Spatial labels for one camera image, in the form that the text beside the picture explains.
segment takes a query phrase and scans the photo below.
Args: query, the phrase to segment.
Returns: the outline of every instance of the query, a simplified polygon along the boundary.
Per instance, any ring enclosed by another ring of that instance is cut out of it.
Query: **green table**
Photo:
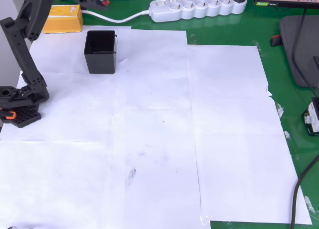
[[[107,12],[93,11],[112,19],[124,19],[149,8],[153,0],[110,0]],[[72,0],[55,4],[71,4]],[[301,114],[308,107],[313,96],[309,89],[298,87],[290,72],[283,46],[271,47],[271,37],[280,34],[279,22],[287,15],[302,15],[302,9],[280,11],[272,7],[254,6],[248,0],[246,10],[241,15],[193,18],[172,22],[154,22],[149,16],[140,16],[129,22],[114,24],[91,15],[84,15],[85,25],[121,25],[144,30],[185,30],[188,44],[198,45],[253,45],[257,46],[269,82],[269,91],[275,102],[284,108],[281,117],[283,129],[291,139],[287,139],[290,153],[298,175],[319,154],[319,137],[307,134]],[[308,14],[319,15],[319,10],[308,10]],[[319,229],[319,165],[314,167],[302,183],[304,196],[309,197],[313,209],[309,210],[314,226],[296,226],[297,229]],[[290,225],[257,224],[236,222],[211,222],[218,229],[287,229]]]

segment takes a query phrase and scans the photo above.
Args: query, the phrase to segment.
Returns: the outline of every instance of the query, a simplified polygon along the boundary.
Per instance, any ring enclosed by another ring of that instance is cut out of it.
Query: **white power strip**
[[[179,19],[202,18],[205,16],[241,14],[247,0],[242,3],[233,0],[155,0],[150,4],[150,16],[155,22]]]

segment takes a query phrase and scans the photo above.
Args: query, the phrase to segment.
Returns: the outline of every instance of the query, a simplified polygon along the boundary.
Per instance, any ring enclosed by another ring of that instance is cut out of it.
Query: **monitor stand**
[[[298,86],[308,87],[292,61],[292,51],[301,23],[301,16],[286,16],[280,22],[280,32],[291,72]],[[307,15],[296,49],[296,63],[312,87],[319,82],[319,16]]]

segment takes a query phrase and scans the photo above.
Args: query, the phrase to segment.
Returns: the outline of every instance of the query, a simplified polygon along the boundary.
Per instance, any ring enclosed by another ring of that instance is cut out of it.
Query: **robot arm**
[[[11,50],[22,70],[26,86],[16,89],[0,87],[0,120],[24,127],[41,119],[37,112],[39,103],[49,99],[49,93],[42,75],[29,53],[24,39],[35,41],[49,16],[54,0],[25,0],[18,17],[0,21]],[[83,7],[107,9],[107,0],[75,0]]]

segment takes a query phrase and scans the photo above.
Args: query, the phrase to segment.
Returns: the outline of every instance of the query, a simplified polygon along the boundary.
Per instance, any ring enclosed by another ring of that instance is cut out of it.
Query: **pen mark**
[[[132,183],[132,181],[133,181],[135,175],[136,175],[136,169],[135,169],[135,167],[134,167],[134,168],[130,171],[129,177],[128,177],[128,179],[127,179],[127,185],[128,185],[128,186],[131,185],[131,183]]]

